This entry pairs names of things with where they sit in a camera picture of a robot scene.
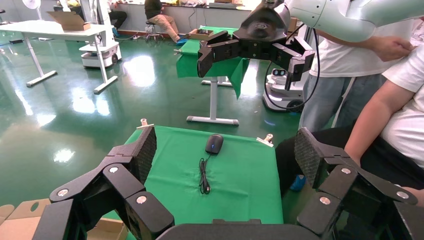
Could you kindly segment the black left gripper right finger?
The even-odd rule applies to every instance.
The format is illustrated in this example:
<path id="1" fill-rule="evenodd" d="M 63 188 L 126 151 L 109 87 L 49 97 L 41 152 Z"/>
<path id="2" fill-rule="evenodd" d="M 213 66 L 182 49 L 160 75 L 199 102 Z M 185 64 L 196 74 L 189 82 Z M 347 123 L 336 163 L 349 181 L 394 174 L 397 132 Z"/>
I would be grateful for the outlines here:
<path id="1" fill-rule="evenodd" d="M 418 238 L 418 200 L 411 192 L 363 170 L 342 148 L 320 143 L 307 128 L 295 136 L 294 155 L 316 191 L 298 225 L 325 240 L 335 236 L 347 212 L 376 228 L 380 240 Z"/>

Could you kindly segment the black trousers wearer's hand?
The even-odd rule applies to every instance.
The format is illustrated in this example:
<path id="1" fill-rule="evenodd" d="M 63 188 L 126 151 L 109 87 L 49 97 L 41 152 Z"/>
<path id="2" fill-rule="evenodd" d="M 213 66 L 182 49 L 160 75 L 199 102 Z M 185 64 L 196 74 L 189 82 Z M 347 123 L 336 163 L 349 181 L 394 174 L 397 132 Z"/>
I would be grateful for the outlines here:
<path id="1" fill-rule="evenodd" d="M 412 193 L 418 200 L 417 206 L 424 207 L 424 189 L 418 190 L 411 187 L 403 186 L 403 189 L 406 191 Z"/>

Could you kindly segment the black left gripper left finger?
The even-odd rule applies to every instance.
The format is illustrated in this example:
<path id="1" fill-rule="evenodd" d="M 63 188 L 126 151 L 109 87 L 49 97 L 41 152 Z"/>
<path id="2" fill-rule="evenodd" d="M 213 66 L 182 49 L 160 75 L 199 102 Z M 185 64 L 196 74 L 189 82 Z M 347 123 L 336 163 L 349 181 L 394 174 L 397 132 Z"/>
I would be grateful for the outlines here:
<path id="1" fill-rule="evenodd" d="M 157 239 L 175 219 L 145 185 L 156 150 L 153 126 L 145 127 L 135 142 L 113 147 L 96 168 L 50 194 L 33 238 L 85 240 L 114 211 L 136 239 Z"/>

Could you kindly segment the jeans wearer's right hand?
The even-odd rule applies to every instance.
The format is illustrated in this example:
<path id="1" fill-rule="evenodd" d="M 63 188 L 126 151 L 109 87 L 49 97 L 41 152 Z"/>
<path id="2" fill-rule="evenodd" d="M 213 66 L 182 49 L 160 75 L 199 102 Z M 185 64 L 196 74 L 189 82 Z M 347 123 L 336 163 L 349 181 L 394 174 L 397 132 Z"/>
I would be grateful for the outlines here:
<path id="1" fill-rule="evenodd" d="M 416 47 L 397 36 L 373 37 L 370 49 L 383 61 L 389 62 L 408 56 Z"/>

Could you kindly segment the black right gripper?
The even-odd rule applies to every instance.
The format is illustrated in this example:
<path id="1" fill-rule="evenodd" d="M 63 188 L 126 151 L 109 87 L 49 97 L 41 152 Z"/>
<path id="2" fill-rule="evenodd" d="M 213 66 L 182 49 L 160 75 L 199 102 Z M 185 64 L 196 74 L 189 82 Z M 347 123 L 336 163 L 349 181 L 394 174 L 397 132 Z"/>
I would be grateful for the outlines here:
<path id="1" fill-rule="evenodd" d="M 283 0 L 263 0 L 233 34 L 220 31 L 199 42 L 197 75 L 206 76 L 213 63 L 237 57 L 270 60 L 286 71 L 284 89 L 311 69 L 315 51 L 301 37 L 288 43 L 291 14 Z"/>

